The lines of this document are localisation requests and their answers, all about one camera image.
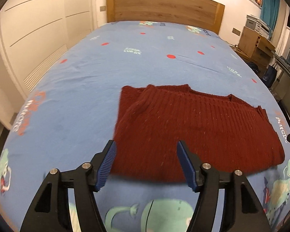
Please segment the teal right curtain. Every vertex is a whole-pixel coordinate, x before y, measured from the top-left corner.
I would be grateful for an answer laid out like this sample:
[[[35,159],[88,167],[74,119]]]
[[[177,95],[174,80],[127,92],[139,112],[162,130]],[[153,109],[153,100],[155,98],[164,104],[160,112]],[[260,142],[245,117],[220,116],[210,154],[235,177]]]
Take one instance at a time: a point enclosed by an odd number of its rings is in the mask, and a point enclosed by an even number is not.
[[[280,0],[262,0],[260,19],[274,30],[279,13]]]

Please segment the blue dinosaur print bedsheet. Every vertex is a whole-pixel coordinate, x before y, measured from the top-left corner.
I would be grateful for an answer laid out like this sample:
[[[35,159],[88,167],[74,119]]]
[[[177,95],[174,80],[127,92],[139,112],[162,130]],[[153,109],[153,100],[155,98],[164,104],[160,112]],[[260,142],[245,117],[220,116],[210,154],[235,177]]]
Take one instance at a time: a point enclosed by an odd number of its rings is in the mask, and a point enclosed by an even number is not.
[[[52,168],[73,170],[113,139],[124,86],[188,85],[265,109],[285,159],[246,174],[272,231],[290,214],[290,128],[256,73],[217,34],[172,23],[121,21],[95,30],[50,68],[20,108],[0,156],[0,202],[20,228]],[[184,231],[198,194],[183,182],[110,174],[95,194],[109,231]]]

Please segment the grey printer on cabinet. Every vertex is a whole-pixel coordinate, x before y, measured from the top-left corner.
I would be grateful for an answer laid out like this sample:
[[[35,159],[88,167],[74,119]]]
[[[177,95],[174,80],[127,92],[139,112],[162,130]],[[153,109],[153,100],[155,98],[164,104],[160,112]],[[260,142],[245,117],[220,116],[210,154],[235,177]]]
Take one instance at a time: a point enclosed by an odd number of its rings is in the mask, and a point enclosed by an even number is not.
[[[261,34],[266,39],[270,39],[272,36],[271,28],[263,22],[260,18],[253,15],[246,15],[246,24],[245,26],[251,30],[254,30]]]

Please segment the dark red knit sweater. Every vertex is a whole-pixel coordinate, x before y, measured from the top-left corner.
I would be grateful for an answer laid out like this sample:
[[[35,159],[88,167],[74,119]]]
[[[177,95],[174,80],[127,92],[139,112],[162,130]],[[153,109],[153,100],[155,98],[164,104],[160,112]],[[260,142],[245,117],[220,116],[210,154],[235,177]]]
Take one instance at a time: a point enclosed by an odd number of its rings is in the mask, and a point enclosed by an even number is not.
[[[186,84],[124,86],[113,138],[117,155],[111,173],[142,181],[184,181],[177,158],[180,140],[225,172],[256,173],[285,159],[265,109]]]

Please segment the black backpack on floor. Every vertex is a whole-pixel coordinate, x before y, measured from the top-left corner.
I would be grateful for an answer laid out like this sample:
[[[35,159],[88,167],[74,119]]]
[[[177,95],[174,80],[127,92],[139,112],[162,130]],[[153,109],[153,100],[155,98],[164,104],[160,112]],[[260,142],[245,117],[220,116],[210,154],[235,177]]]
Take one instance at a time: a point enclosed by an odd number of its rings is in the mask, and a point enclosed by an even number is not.
[[[274,66],[268,65],[265,69],[253,63],[251,68],[267,88],[272,87],[278,72]]]

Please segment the wooden bedside cabinet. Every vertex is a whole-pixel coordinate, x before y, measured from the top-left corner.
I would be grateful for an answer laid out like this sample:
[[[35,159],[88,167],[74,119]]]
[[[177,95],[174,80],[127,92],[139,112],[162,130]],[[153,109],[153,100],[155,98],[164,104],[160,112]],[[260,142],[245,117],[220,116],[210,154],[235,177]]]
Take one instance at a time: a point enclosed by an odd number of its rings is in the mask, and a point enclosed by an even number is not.
[[[235,46],[236,52],[246,60],[256,65],[266,68],[275,53],[274,45],[258,32],[244,27],[241,32],[238,45]]]

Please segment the white built-in wardrobe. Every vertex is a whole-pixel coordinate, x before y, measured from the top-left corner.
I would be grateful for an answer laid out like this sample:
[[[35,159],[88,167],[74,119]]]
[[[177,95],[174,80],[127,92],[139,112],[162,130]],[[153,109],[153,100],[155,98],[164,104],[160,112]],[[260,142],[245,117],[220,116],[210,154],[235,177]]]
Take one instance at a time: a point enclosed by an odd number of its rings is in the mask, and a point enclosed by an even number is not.
[[[0,53],[22,97],[93,29],[91,0],[7,0],[0,11]]]

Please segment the wooden headboard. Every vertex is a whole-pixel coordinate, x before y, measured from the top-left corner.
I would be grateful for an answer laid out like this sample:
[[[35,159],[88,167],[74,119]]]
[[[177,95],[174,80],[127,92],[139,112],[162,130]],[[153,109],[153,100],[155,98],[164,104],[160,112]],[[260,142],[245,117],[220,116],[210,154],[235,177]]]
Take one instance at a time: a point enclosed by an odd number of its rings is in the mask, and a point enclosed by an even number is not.
[[[157,21],[219,33],[225,5],[213,0],[106,0],[107,22]]]

